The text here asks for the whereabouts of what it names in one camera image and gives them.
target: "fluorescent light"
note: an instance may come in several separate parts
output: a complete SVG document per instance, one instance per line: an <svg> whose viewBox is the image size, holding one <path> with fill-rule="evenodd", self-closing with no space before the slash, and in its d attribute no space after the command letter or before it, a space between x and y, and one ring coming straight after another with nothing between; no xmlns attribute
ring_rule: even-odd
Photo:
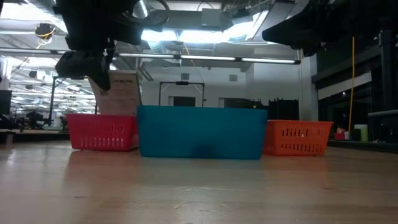
<svg viewBox="0 0 398 224"><path fill-rule="evenodd" d="M70 90L80 91L80 88L77 87L77 86L69 85L67 88L70 89Z"/></svg>
<svg viewBox="0 0 398 224"><path fill-rule="evenodd" d="M29 95L29 96L51 96L51 93L32 93L32 92L12 92L13 95ZM85 99L95 99L94 95L86 94L70 94L70 93L54 93L54 96L75 96Z"/></svg>
<svg viewBox="0 0 398 224"><path fill-rule="evenodd" d="M174 58L174 55L167 54L119 54L121 57L140 57L140 58Z"/></svg>
<svg viewBox="0 0 398 224"><path fill-rule="evenodd" d="M242 58L242 62L286 63L286 64L296 63L295 60L282 60L282 59L272 59L272 58Z"/></svg>
<svg viewBox="0 0 398 224"><path fill-rule="evenodd" d="M30 57L28 60L28 64L36 67L54 67L57 64L57 60L54 58L46 58L46 57Z"/></svg>
<svg viewBox="0 0 398 224"><path fill-rule="evenodd" d="M250 31L250 27L253 26L253 22L242 22L231 26L229 29L223 32L224 41L228 41L230 38L237 38L245 35Z"/></svg>
<svg viewBox="0 0 398 224"><path fill-rule="evenodd" d="M217 44L223 41L223 33L220 31L185 30L178 40L186 43Z"/></svg>
<svg viewBox="0 0 398 224"><path fill-rule="evenodd" d="M268 10L261 12L261 14L257 18L254 18L254 16L253 16L253 19L255 22L254 22L251 30L247 33L246 40L252 39L254 37L254 35L260 29L261 24L266 19L268 12L269 12Z"/></svg>
<svg viewBox="0 0 398 224"><path fill-rule="evenodd" d="M14 4L5 2L1 12L1 19L18 19L21 21L48 22L51 21L53 17L53 15L30 4Z"/></svg>
<svg viewBox="0 0 398 224"><path fill-rule="evenodd" d="M68 83L67 81L61 81L61 80L57 80L56 81L57 83L60 83L60 82L62 82L61 84L63 84L63 85L70 85L70 83Z"/></svg>
<svg viewBox="0 0 398 224"><path fill-rule="evenodd" d="M177 35L173 30L164 30L163 32L156 32L153 30L144 30L141 34L141 39L146 41L177 41Z"/></svg>
<svg viewBox="0 0 398 224"><path fill-rule="evenodd" d="M25 54L52 54L50 50L39 50L39 49L11 49L2 47L0 51L3 53L25 53Z"/></svg>
<svg viewBox="0 0 398 224"><path fill-rule="evenodd" d="M214 57L214 56L198 56L198 55L181 55L181 59L196 59L196 60L226 60L234 61L234 57Z"/></svg>
<svg viewBox="0 0 398 224"><path fill-rule="evenodd" d="M21 106L25 106L25 107L41 107L41 108L48 108L48 106L44 106L44 105L21 105Z"/></svg>
<svg viewBox="0 0 398 224"><path fill-rule="evenodd" d="M18 100L18 101L24 100L24 99L23 99L22 97L20 97L20 96L12 97L12 99L13 99L13 100Z"/></svg>
<svg viewBox="0 0 398 224"><path fill-rule="evenodd" d="M109 65L109 69L110 70L117 70L116 66L114 66L113 64Z"/></svg>

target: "computer monitor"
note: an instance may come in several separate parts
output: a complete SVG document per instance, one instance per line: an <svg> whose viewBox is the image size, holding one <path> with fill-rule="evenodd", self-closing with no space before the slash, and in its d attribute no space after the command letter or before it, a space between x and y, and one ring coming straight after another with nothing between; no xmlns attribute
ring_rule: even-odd
<svg viewBox="0 0 398 224"><path fill-rule="evenodd" d="M11 90L0 90L0 114L10 114Z"/></svg>

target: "ventilation grille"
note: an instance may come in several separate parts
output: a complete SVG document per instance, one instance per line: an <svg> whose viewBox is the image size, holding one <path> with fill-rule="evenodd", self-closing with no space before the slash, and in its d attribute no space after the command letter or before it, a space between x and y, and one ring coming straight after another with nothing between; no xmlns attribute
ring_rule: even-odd
<svg viewBox="0 0 398 224"><path fill-rule="evenodd" d="M189 80L189 73L181 73L181 80Z"/></svg>
<svg viewBox="0 0 398 224"><path fill-rule="evenodd" d="M229 81L230 82L237 82L238 81L238 75L229 75Z"/></svg>

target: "red object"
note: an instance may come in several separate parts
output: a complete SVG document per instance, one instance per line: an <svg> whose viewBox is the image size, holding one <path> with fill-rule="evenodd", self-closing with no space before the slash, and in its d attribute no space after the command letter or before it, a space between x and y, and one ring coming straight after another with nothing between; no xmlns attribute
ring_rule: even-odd
<svg viewBox="0 0 398 224"><path fill-rule="evenodd" d="M335 140L345 140L344 133L335 133Z"/></svg>
<svg viewBox="0 0 398 224"><path fill-rule="evenodd" d="M269 120L263 153L276 156L324 155L332 124Z"/></svg>
<svg viewBox="0 0 398 224"><path fill-rule="evenodd" d="M138 146L135 116L67 114L74 149L130 151Z"/></svg>

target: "table surface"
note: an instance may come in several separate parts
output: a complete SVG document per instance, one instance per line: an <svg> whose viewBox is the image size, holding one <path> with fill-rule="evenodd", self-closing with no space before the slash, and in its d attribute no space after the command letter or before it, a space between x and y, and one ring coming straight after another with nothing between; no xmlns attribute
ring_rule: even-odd
<svg viewBox="0 0 398 224"><path fill-rule="evenodd" d="M329 148L260 161L0 150L0 223L398 223L398 156Z"/></svg>
<svg viewBox="0 0 398 224"><path fill-rule="evenodd" d="M12 131L17 134L60 134L60 131L58 130L36 130L36 129L23 129L22 132L20 129L0 129L0 132L8 132Z"/></svg>

